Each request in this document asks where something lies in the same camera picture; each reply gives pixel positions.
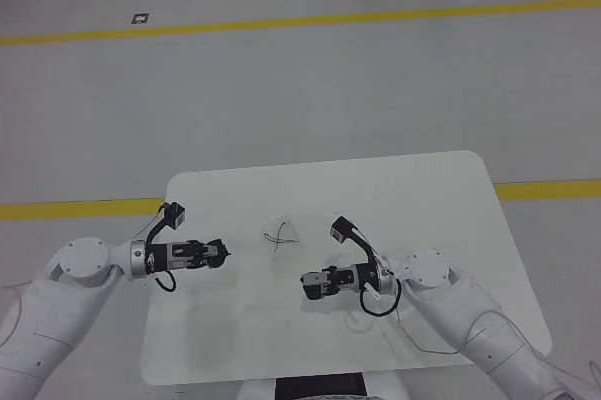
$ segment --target gray floor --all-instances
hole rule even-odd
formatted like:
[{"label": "gray floor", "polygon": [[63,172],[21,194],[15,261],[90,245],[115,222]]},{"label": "gray floor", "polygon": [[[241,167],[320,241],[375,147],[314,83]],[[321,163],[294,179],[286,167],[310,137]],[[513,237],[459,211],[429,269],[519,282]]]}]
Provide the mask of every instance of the gray floor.
[{"label": "gray floor", "polygon": [[[0,35],[122,29],[144,10],[171,24],[431,6],[33,4],[1,1]],[[183,171],[456,149],[494,182],[601,178],[601,10],[0,47],[0,203],[158,197]],[[601,365],[601,199],[503,209],[550,359],[588,377],[589,359]],[[69,239],[120,242],[146,221],[0,222],[0,287]],[[235,396],[239,383],[142,381],[148,289],[119,285],[40,399]],[[0,322],[12,301],[0,290]],[[417,399],[503,398],[473,366],[401,376]]]}]

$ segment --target yellow floor line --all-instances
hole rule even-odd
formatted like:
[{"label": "yellow floor line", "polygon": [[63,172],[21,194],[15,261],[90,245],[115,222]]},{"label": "yellow floor line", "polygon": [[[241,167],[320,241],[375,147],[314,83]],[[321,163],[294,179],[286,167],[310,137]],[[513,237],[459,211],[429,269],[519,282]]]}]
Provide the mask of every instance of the yellow floor line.
[{"label": "yellow floor line", "polygon": [[[601,179],[497,183],[494,189],[500,201],[594,198],[601,197]],[[162,201],[161,198],[145,198],[0,204],[0,221],[152,215]]]},{"label": "yellow floor line", "polygon": [[550,0],[521,4],[490,4],[471,7],[434,8],[423,10],[386,11],[362,14],[323,15],[256,21],[235,21],[201,25],[158,26],[97,32],[52,33],[44,35],[0,37],[0,46],[43,43],[110,40],[167,35],[193,35],[211,32],[255,29],[293,28],[316,25],[341,25],[361,22],[407,21],[415,19],[473,17],[480,15],[521,14],[546,11],[600,8],[601,0]]}]

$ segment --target white cable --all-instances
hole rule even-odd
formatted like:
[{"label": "white cable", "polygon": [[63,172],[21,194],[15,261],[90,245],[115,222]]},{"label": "white cable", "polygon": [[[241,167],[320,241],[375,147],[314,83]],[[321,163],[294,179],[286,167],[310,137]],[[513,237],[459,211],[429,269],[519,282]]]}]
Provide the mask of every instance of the white cable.
[{"label": "white cable", "polygon": [[[507,321],[515,330],[516,332],[518,332],[518,334],[520,335],[520,337],[522,338],[522,340],[524,340],[524,342],[527,344],[527,346],[529,346],[529,348],[531,349],[531,351],[533,352],[533,354],[536,356],[536,358],[538,358],[540,361],[552,366],[553,368],[557,369],[558,371],[569,375],[572,378],[575,378],[579,381],[585,382],[587,384],[590,385],[590,383],[588,383],[587,381],[583,380],[582,378],[565,371],[564,369],[552,364],[551,362],[547,361],[547,359],[542,355],[542,353],[538,350],[536,350],[535,347],[533,347],[531,345],[531,342],[529,342],[529,340],[527,339],[527,337],[524,335],[524,333],[522,333],[522,331],[520,330],[520,328],[518,328],[518,325],[515,324],[515,322],[513,322],[509,317],[507,317],[506,315],[504,315],[502,312],[498,311],[498,310],[487,310],[487,311],[483,311],[480,314],[478,314],[478,316],[473,320],[473,322],[471,322],[471,325],[469,325],[469,329],[467,329],[467,333],[464,337],[464,341],[462,346],[460,346],[460,349],[458,349],[457,351],[454,352],[446,352],[446,351],[435,351],[435,350],[426,350],[423,349],[422,347],[418,346],[416,344],[416,342],[411,338],[411,336],[407,333],[407,331],[404,329],[404,326],[402,325],[402,321],[400,320],[400,313],[398,312],[398,310],[396,310],[396,315],[398,317],[398,326],[400,327],[400,329],[402,330],[402,332],[404,332],[404,334],[407,336],[407,338],[409,339],[409,341],[411,341],[411,343],[413,343],[413,345],[420,351],[422,351],[423,353],[432,353],[432,354],[442,354],[442,355],[454,355],[454,354],[458,354],[460,353],[462,350],[464,350],[466,343],[469,341],[469,337],[471,336],[471,331],[474,327],[474,325],[478,322],[478,320],[485,314],[497,314],[499,316],[501,316],[502,318],[505,319],[505,321]],[[600,375],[601,378],[601,368],[598,364],[596,364],[595,361],[589,361],[589,370],[591,371],[591,376],[593,377],[593,380],[596,382],[596,386],[598,386],[598,389],[600,389],[601,392],[601,383],[598,380],[598,377],[596,376],[596,372],[598,373],[598,375]]]}]

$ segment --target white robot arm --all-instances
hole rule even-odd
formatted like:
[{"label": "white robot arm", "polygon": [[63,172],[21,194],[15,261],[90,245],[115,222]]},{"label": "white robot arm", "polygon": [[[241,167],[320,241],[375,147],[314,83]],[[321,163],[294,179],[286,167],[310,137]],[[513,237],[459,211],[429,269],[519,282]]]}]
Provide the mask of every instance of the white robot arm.
[{"label": "white robot arm", "polygon": [[[301,281],[309,299],[352,290],[360,293],[361,306],[368,312],[365,291],[387,295],[396,287],[397,296],[402,293],[451,347],[480,367],[509,398],[601,400],[598,388],[544,361],[502,314],[498,303],[471,276],[451,266],[440,251],[416,252],[405,263],[389,268],[386,259],[355,231],[359,232],[340,217],[331,236],[340,243],[353,240],[367,254],[367,262],[305,274]],[[386,316],[398,301],[399,297],[384,313],[369,313]]]},{"label": "white robot arm", "polygon": [[[164,271],[217,268],[229,255],[221,240],[153,244],[165,226],[176,229],[184,208],[165,203],[164,217],[144,240],[110,247],[97,238],[60,249],[29,284],[0,329],[0,400],[35,398],[53,370],[84,339],[121,275],[139,279]],[[175,280],[171,288],[175,290]]]}]

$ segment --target small wire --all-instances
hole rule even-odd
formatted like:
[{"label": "small wire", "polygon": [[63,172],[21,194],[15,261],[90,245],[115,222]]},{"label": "small wire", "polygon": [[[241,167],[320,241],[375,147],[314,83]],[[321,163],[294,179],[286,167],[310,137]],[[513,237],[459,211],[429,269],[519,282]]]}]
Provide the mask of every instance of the small wire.
[{"label": "small wire", "polygon": [[158,284],[158,286],[160,286],[162,288],[162,290],[164,290],[165,292],[169,292],[169,293],[173,293],[176,291],[176,278],[173,277],[173,274],[171,273],[171,271],[164,271],[167,273],[167,275],[169,275],[169,278],[171,278],[171,283],[172,286],[170,288],[166,287],[161,281],[160,278],[158,278],[156,276],[156,283]]},{"label": "small wire", "polygon": [[282,227],[286,223],[287,223],[287,221],[284,221],[283,223],[280,224],[280,227],[278,228],[278,234],[276,235],[276,248],[273,250],[274,253],[276,251],[278,251],[278,246],[280,246],[280,231],[282,230]]},{"label": "small wire", "polygon": [[299,243],[299,240],[294,240],[294,239],[277,239],[274,238],[273,236],[269,235],[268,233],[264,233],[264,238],[267,239],[270,242],[273,243]]},{"label": "small wire", "polygon": [[367,308],[367,306],[364,305],[364,292],[367,291],[367,288],[365,288],[364,286],[362,287],[362,290],[360,290],[360,307],[362,308],[362,311],[364,311],[365,313],[374,316],[376,318],[379,317],[386,317],[387,315],[391,314],[394,311],[397,311],[398,309],[398,304],[400,303],[400,298],[402,297],[402,285],[400,284],[400,281],[396,279],[396,283],[398,284],[398,293],[396,294],[396,300],[393,303],[393,305],[391,306],[391,308],[389,308],[387,311],[381,312],[381,313],[376,313],[373,311],[369,311],[369,309]]}]

